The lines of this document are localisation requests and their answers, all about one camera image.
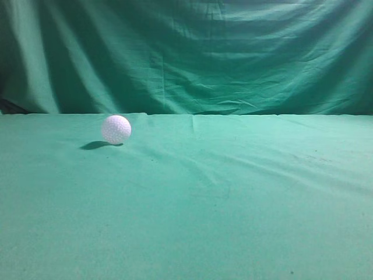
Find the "white golf ball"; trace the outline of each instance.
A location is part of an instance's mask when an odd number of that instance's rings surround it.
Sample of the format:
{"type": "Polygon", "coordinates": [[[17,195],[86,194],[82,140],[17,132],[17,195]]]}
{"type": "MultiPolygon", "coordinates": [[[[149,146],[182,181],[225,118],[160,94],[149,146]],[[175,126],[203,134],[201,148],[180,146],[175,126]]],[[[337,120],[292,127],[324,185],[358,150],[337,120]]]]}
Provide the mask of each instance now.
{"type": "Polygon", "coordinates": [[[101,132],[105,141],[110,144],[121,144],[131,135],[129,121],[121,115],[111,115],[104,121],[101,132]]]}

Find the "green fabric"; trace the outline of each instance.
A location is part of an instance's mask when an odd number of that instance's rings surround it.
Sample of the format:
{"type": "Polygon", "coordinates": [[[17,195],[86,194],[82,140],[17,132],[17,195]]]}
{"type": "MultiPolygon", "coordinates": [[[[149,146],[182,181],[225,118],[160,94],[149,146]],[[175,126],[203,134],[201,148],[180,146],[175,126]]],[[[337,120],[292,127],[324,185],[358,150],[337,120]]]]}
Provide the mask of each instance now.
{"type": "Polygon", "coordinates": [[[371,0],[0,0],[35,113],[371,114],[371,0]]]}
{"type": "Polygon", "coordinates": [[[372,279],[373,117],[106,116],[0,116],[0,279],[372,279]]]}
{"type": "Polygon", "coordinates": [[[0,98],[0,113],[4,114],[27,114],[25,109],[0,98]]]}

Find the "table surface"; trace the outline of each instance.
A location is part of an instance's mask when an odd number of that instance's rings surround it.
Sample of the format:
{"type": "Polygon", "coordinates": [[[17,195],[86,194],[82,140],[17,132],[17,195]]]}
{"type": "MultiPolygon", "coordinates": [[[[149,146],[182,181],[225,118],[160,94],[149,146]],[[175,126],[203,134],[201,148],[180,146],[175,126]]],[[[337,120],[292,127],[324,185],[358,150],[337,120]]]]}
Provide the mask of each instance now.
{"type": "Polygon", "coordinates": [[[0,116],[0,279],[371,279],[373,116],[0,116]]]}

